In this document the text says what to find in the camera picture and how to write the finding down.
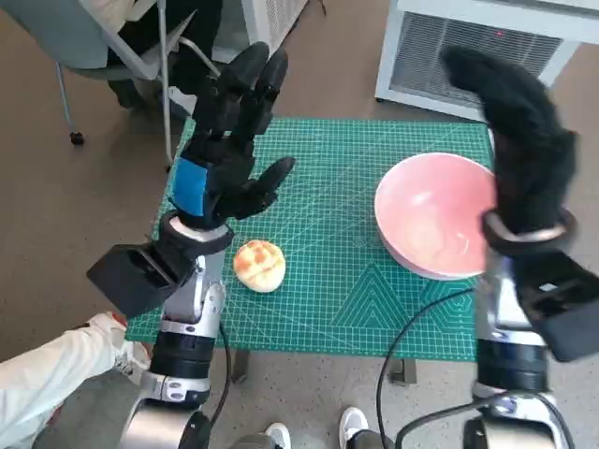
bun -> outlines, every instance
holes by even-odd
[[[251,240],[235,254],[233,270],[249,289],[269,293],[283,282],[285,257],[278,246],[264,240]]]

pink bowl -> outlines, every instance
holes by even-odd
[[[480,214],[494,203],[488,169],[465,157],[432,152],[387,172],[376,189],[374,213],[395,260],[420,276],[455,280],[483,271]]]

gray floor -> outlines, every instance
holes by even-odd
[[[287,116],[453,120],[373,100],[386,0],[327,0],[302,14],[286,41],[290,73],[277,104]],[[0,192],[0,360],[31,349],[109,307],[86,281],[85,270],[110,245],[141,241],[164,187],[159,119],[121,110],[99,82],[67,76],[72,108],[87,137],[82,150],[68,143],[51,61],[0,14],[2,164]],[[565,121],[581,135],[580,173],[570,207],[581,221],[574,250],[599,271],[599,48],[582,47],[559,78],[555,99]],[[374,382],[379,360],[318,355],[259,354],[251,379],[234,388],[214,431],[213,448],[283,420],[296,447],[336,447],[336,423],[349,404],[374,425]],[[212,370],[215,393],[222,354]],[[579,447],[599,447],[597,359],[553,371],[553,385]],[[468,398],[472,366],[419,364],[419,384],[388,386],[384,412],[390,432],[420,414]],[[110,374],[82,386],[40,448],[115,446],[136,389]],[[419,431],[410,447],[460,447],[462,419]]]

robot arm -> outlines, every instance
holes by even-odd
[[[269,59],[268,46],[256,43],[218,80],[207,81],[207,95],[194,113],[195,133],[176,168],[174,210],[161,218],[158,239],[117,245],[88,271],[128,317],[164,305],[152,364],[142,376],[122,449],[208,444],[212,423],[201,407],[210,394],[212,350],[225,306],[221,277],[233,240],[226,220],[268,208],[294,165],[286,157],[250,179],[254,137],[270,123],[286,69],[285,51]]]
[[[489,244],[476,294],[475,399],[543,394],[548,352],[562,362],[599,351],[599,279],[563,251],[576,233],[562,208],[575,172],[575,135],[545,86],[523,68],[463,48],[445,54],[451,83],[477,94],[495,141],[497,209],[482,217]],[[480,409],[464,447],[572,449],[539,398],[514,395]]]

table leg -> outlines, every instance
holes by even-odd
[[[389,381],[395,385],[408,386],[416,383],[416,361],[413,358],[391,360]]]
[[[231,382],[234,384],[243,384],[247,379],[247,370],[250,363],[250,352],[245,349],[238,349],[233,356],[233,373]]]

